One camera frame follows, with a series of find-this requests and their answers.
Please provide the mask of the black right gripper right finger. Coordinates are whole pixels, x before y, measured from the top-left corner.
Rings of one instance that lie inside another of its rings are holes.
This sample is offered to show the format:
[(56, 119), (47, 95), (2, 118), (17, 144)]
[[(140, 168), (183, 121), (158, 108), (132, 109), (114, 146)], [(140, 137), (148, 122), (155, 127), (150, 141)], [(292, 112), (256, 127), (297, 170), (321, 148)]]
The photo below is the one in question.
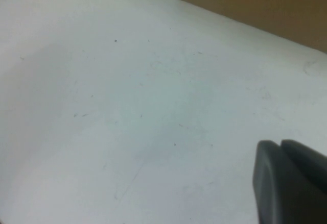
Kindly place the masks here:
[(326, 156), (290, 139), (283, 140), (281, 148), (305, 178), (326, 193)]

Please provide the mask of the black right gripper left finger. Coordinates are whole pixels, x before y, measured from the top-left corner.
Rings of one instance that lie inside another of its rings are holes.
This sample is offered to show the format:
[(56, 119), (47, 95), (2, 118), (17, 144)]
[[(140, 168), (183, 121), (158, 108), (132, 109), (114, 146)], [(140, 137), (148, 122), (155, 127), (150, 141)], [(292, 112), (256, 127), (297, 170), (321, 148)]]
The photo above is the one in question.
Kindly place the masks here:
[(326, 223), (326, 193), (305, 178), (281, 144), (257, 144), (253, 189), (259, 223)]

